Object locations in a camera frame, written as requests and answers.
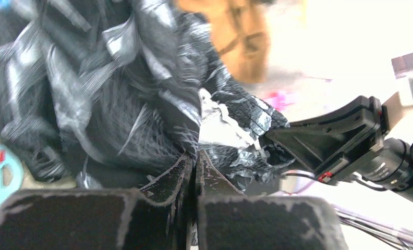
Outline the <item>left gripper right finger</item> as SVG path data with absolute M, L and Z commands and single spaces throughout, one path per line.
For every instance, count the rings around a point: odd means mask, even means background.
M 310 196 L 246 196 L 201 151 L 196 166 L 200 249 L 347 249 L 338 216 Z

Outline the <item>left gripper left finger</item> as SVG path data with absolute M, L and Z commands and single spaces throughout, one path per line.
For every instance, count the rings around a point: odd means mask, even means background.
M 21 190 L 0 207 L 0 249 L 188 249 L 192 159 L 141 189 Z

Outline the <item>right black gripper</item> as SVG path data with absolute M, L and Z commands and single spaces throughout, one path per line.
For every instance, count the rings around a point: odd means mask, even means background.
M 328 114 L 297 121 L 267 133 L 319 182 L 332 184 L 357 173 L 355 181 L 381 186 L 413 202 L 413 143 L 381 135 L 383 107 L 375 97 L 358 96 Z

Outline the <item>dark leaf print shorts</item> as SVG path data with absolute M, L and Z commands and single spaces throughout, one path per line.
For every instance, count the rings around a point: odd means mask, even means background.
M 0 139 L 41 182 L 148 184 L 205 150 L 243 190 L 293 156 L 287 119 L 221 60 L 177 1 L 9 1 L 0 7 Z

